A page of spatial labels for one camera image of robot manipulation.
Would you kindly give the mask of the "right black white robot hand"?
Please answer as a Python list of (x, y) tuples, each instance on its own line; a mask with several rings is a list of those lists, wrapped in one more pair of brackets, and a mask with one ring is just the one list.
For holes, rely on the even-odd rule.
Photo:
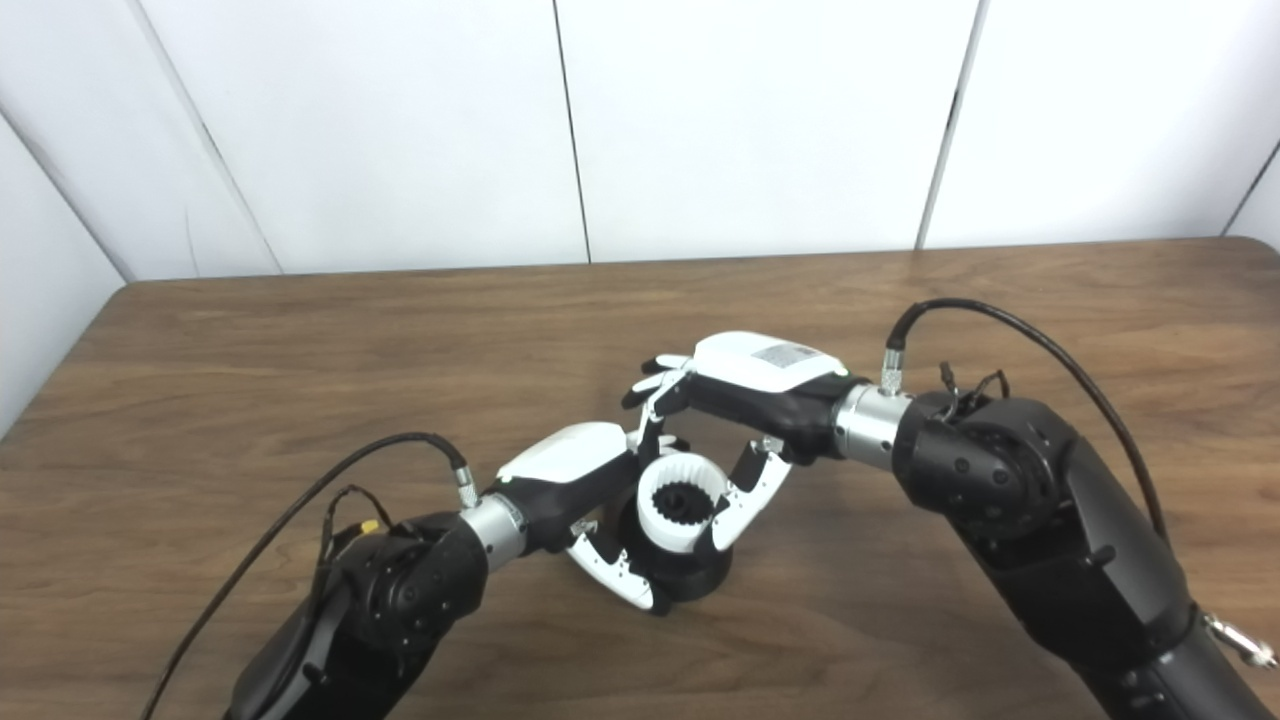
[(731, 548), (783, 487), (795, 465), (837, 459), (838, 405), (865, 378), (837, 357), (792, 341), (748, 331), (700, 340), (690, 355), (659, 354), (620, 401), (641, 410), (641, 446), (657, 443), (666, 419), (685, 410), (755, 430), (712, 505), (692, 553), (709, 559)]

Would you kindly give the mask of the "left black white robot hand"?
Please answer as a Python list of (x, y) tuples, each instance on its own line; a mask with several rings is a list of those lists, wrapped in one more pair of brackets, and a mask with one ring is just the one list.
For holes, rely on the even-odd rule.
[(485, 534), (489, 568), (535, 552), (567, 553), (595, 583), (654, 616), (671, 600), (631, 562), (628, 551), (605, 533), (591, 512), (618, 498), (640, 477), (628, 434), (609, 421), (564, 427), (526, 448), (495, 474), (484, 495), (498, 510)]

